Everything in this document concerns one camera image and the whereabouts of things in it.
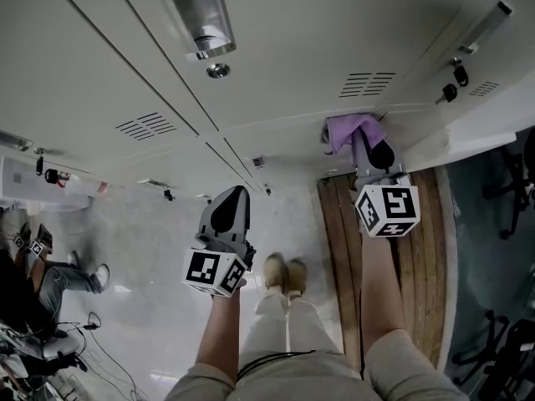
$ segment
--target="air vent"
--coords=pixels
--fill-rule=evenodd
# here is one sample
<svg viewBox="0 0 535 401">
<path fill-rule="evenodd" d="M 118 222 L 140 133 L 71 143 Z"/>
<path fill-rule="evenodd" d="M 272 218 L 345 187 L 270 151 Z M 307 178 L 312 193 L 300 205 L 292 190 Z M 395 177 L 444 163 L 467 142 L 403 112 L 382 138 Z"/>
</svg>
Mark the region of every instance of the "air vent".
<svg viewBox="0 0 535 401">
<path fill-rule="evenodd" d="M 146 140 L 147 138 L 156 135 L 162 135 L 166 132 L 176 130 L 175 126 L 168 122 L 166 118 L 157 113 L 151 113 L 146 116 L 138 117 L 135 120 L 120 124 L 115 127 L 119 132 L 127 134 L 138 141 Z"/>
<path fill-rule="evenodd" d="M 485 95 L 491 93 L 498 86 L 500 85 L 495 84 L 493 82 L 483 82 L 480 86 L 478 86 L 468 94 L 474 97 L 484 97 Z"/>
<path fill-rule="evenodd" d="M 345 81 L 339 98 L 381 95 L 395 73 L 352 73 Z"/>
<path fill-rule="evenodd" d="M 139 180 L 137 184 L 146 184 L 146 185 L 152 185 L 153 187 L 163 187 L 164 189 L 169 189 L 169 185 L 167 183 L 164 183 L 163 181 L 153 180 L 151 178 L 145 178 L 143 180 Z"/>
</svg>

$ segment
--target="beige shoe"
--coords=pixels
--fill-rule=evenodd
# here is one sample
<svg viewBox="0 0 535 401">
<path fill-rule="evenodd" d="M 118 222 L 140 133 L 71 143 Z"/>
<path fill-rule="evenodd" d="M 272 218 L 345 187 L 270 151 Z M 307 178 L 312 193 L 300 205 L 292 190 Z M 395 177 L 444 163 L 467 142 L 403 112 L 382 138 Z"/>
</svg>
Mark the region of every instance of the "beige shoe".
<svg viewBox="0 0 535 401">
<path fill-rule="evenodd" d="M 284 292 L 287 275 L 283 255 L 280 252 L 274 252 L 264 262 L 264 281 L 266 288 L 281 287 L 281 291 Z"/>
<path fill-rule="evenodd" d="M 288 295 L 302 295 L 307 289 L 307 265 L 298 258 L 293 258 L 288 263 Z"/>
</svg>

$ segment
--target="key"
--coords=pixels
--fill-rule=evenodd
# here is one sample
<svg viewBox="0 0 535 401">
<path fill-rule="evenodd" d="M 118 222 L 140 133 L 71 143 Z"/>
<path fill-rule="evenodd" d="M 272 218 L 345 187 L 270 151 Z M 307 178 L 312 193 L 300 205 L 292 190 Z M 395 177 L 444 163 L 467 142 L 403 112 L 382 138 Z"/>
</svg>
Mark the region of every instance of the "key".
<svg viewBox="0 0 535 401">
<path fill-rule="evenodd" d="M 465 86 L 468 86 L 468 74 L 466 73 L 465 68 L 462 65 L 458 65 L 455 70 L 453 70 L 453 75 L 455 76 L 455 80 L 461 86 L 464 88 Z"/>
<path fill-rule="evenodd" d="M 437 101 L 435 101 L 435 104 L 440 104 L 444 101 L 450 103 L 455 98 L 457 98 L 457 87 L 454 84 L 447 84 L 442 89 L 442 96 Z"/>
</svg>

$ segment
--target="white cabinet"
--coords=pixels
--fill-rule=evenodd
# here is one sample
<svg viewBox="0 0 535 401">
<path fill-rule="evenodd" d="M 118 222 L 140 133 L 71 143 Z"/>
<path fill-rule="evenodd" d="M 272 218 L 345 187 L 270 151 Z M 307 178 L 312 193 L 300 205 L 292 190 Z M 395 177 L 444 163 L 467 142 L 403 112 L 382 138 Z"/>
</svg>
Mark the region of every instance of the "white cabinet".
<svg viewBox="0 0 535 401">
<path fill-rule="evenodd" d="M 457 49 L 482 19 L 503 1 L 512 15 L 490 34 L 472 55 Z M 414 67 L 405 82 L 385 101 L 389 113 L 383 120 L 393 140 L 407 148 L 446 127 L 475 107 L 497 97 L 535 69 L 535 0 L 466 0 L 448 28 Z M 443 36 L 454 36 L 445 40 Z M 435 105 L 448 83 L 456 84 L 448 62 L 461 55 L 470 83 L 458 88 L 451 103 Z"/>
<path fill-rule="evenodd" d="M 0 0 L 0 129 L 57 164 L 187 195 L 314 182 L 353 171 L 349 148 L 324 153 L 325 118 L 375 113 L 408 149 L 531 71 L 535 0 L 503 0 L 515 13 L 464 59 L 469 87 L 433 104 L 498 1 L 225 0 L 237 49 L 191 61 L 155 0 Z M 230 74 L 210 78 L 214 63 Z"/>
<path fill-rule="evenodd" d="M 465 0 L 225 0 L 237 50 L 186 60 L 152 0 L 129 0 L 220 129 L 382 103 Z M 206 67 L 227 64 L 224 79 Z"/>
<path fill-rule="evenodd" d="M 69 0 L 0 0 L 0 11 L 0 129 L 47 160 L 94 173 L 196 136 Z"/>
</svg>

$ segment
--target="purple cloth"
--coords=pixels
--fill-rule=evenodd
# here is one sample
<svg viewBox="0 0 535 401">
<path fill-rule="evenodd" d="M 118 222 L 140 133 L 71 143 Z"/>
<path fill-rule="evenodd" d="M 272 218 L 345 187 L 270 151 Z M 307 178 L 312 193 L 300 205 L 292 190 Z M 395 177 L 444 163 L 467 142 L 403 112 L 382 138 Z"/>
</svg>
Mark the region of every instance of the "purple cloth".
<svg viewBox="0 0 535 401">
<path fill-rule="evenodd" d="M 372 149 L 385 139 L 385 131 L 370 113 L 346 114 L 345 116 L 327 118 L 329 145 L 333 153 L 337 154 L 344 144 L 352 144 L 353 133 L 359 127 L 366 133 L 369 146 Z"/>
</svg>

